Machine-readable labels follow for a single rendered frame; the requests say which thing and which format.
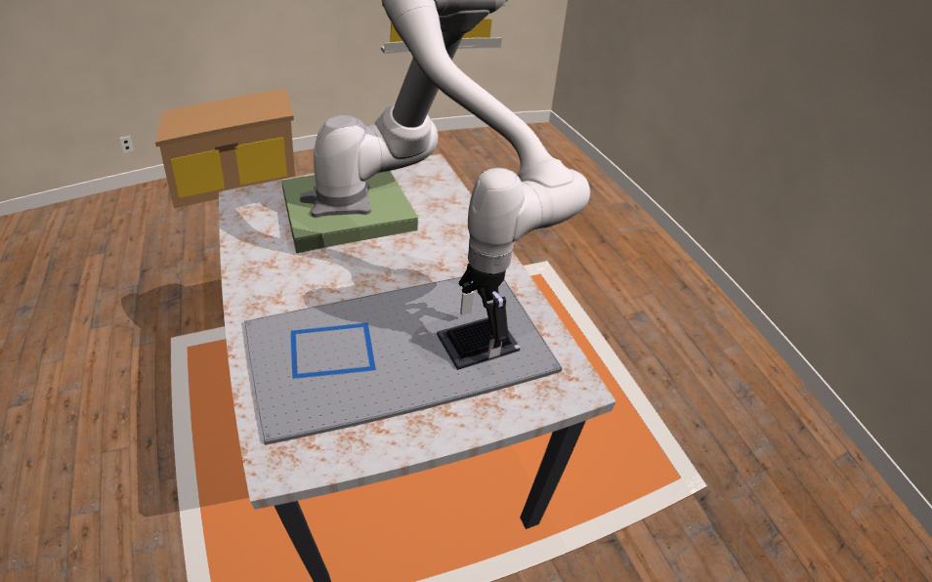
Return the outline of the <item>blue tape outline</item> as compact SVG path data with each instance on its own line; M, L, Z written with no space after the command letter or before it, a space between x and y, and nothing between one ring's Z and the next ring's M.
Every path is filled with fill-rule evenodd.
M321 372L311 372L311 373L301 373L296 372L296 334L301 333L311 333L311 332L320 332L320 331L329 331L329 330L339 330L339 329L349 329L349 328L358 328L363 327L366 348L367 348L367 360L369 360L369 366L360 367L360 368L351 368L351 369L340 369L340 370L331 370L331 371L321 371ZM354 372L363 372L363 371L372 371L376 370L374 356L371 346L369 328L367 328L367 323L351 324L351 325L340 325L340 327L321 327L321 328L312 328L312 329L302 329L302 330L292 330L291 331L291 358L292 358L292 380L295 378L306 378L306 377L316 377L316 376L325 376L325 375L335 375L335 374L345 374L345 373L354 373Z

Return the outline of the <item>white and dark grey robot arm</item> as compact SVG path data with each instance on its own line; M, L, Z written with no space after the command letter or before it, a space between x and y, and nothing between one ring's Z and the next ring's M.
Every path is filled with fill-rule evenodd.
M339 115L320 127L314 145L316 186L300 193L301 202L314 204L312 217L370 214L365 180L431 155L438 133L428 112L439 90L503 136L521 162L518 176L493 167L474 185L468 211L473 269L491 274L507 270L514 241L585 208L590 197L585 177L552 157L523 120L452 62L464 34L504 2L382 0L413 59L396 103L374 124Z

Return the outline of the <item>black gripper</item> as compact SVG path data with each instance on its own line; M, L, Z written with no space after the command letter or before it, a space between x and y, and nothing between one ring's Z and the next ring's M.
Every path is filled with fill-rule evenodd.
M476 289L478 294L482 297L484 308L487 310L489 327L491 335L493 335L489 337L488 358L500 355L501 341L509 339L506 298L498 295L498 286L503 282L505 272L506 270L503 272L495 272L494 274L491 274L491 272L480 272L473 269L469 263L467 265L467 270L459 280L459 286L462 286L463 292L460 314L463 315L472 312L474 292L476 292ZM473 283L471 283L472 280L474 281ZM488 304L487 301L491 300L493 300L493 303Z

